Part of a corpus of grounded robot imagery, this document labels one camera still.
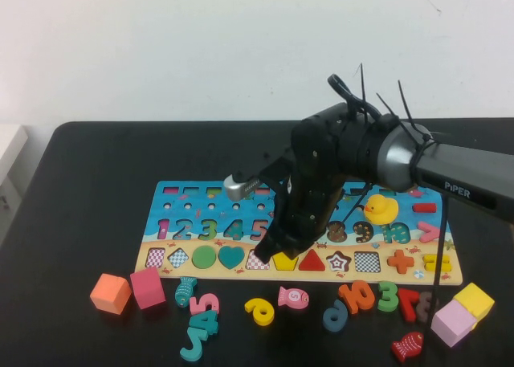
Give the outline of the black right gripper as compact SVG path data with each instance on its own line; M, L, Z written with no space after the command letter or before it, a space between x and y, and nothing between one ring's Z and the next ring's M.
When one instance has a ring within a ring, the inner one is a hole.
M288 239L287 256L294 259L325 233L346 180L339 150L348 121L348 106L336 104L292 129L291 189L283 209L276 213L276 224L268 227L256 246L262 263L284 249L284 239Z

